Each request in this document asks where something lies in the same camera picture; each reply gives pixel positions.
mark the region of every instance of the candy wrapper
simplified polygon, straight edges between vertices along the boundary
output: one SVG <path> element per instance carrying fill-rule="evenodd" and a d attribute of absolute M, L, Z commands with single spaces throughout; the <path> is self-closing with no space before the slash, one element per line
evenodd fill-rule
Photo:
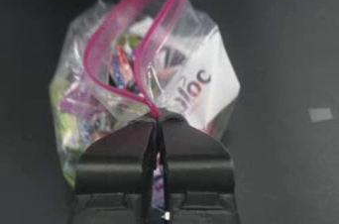
<path fill-rule="evenodd" d="M 188 0 L 99 1 L 71 23 L 51 83 L 66 178 L 86 148 L 166 108 L 222 139 L 240 85 L 219 28 Z M 154 178 L 160 207 L 162 167 Z"/>

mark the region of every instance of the pink zipper seal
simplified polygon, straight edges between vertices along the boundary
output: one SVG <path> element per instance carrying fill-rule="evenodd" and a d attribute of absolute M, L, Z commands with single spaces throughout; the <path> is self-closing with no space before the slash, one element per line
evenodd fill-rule
<path fill-rule="evenodd" d="M 135 53 L 135 65 L 134 65 L 134 76 L 138 88 L 144 97 L 138 96 L 136 94 L 131 93 L 126 89 L 118 89 L 116 87 L 108 85 L 107 83 L 102 82 L 96 78 L 96 72 L 99 68 L 100 60 L 104 56 L 104 52 L 110 47 L 110 42 L 116 40 L 118 37 L 123 34 L 127 30 L 130 24 L 132 23 L 136 15 L 140 13 L 146 5 L 154 0 L 122 0 L 116 7 L 112 9 L 108 17 L 106 18 L 104 22 L 102 23 L 100 27 L 98 28 L 96 32 L 91 36 L 86 50 L 84 50 L 84 71 L 90 77 L 90 79 L 106 90 L 124 96 L 126 98 L 146 104 L 150 108 L 151 113 L 158 118 L 160 116 L 160 110 L 156 107 L 152 99 L 148 96 L 143 78 L 147 69 L 143 68 L 151 63 L 151 60 L 155 54 L 146 55 L 147 48 L 150 46 L 150 41 L 152 40 L 152 36 L 155 35 L 156 29 L 159 28 L 164 19 L 167 19 L 168 12 L 174 10 L 174 16 L 168 21 L 168 26 L 163 28 L 164 36 L 160 38 L 166 38 L 166 35 L 170 35 L 171 29 L 176 22 L 179 21 L 180 14 L 183 11 L 186 0 L 167 0 L 160 12 L 155 18 L 152 26 L 146 34 L 146 37 L 142 40 L 142 43 L 136 49 Z"/>

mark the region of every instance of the gray surface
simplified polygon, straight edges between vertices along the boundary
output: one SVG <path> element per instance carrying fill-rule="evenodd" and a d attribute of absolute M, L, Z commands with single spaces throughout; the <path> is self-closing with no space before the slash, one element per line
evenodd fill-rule
<path fill-rule="evenodd" d="M 67 23 L 92 1 L 2 0 L 4 223 L 67 220 L 48 82 Z M 192 3 L 220 24 L 243 85 L 228 134 L 243 223 L 338 223 L 339 2 Z M 310 108 L 330 108 L 334 119 L 313 123 Z"/>

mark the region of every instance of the ziploc bag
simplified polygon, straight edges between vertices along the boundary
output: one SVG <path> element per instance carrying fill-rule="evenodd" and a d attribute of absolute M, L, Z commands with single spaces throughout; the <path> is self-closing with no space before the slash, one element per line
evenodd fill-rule
<path fill-rule="evenodd" d="M 218 25 L 188 0 L 99 2 L 71 25 L 51 84 L 68 181 L 88 145 L 160 108 L 220 139 L 239 90 Z"/>

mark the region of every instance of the white light spot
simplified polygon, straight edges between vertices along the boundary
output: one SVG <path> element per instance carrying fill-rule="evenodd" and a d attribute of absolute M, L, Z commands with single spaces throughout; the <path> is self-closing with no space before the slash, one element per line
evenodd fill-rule
<path fill-rule="evenodd" d="M 310 118 L 313 123 L 318 123 L 334 118 L 333 111 L 330 108 L 314 108 L 309 109 Z"/>

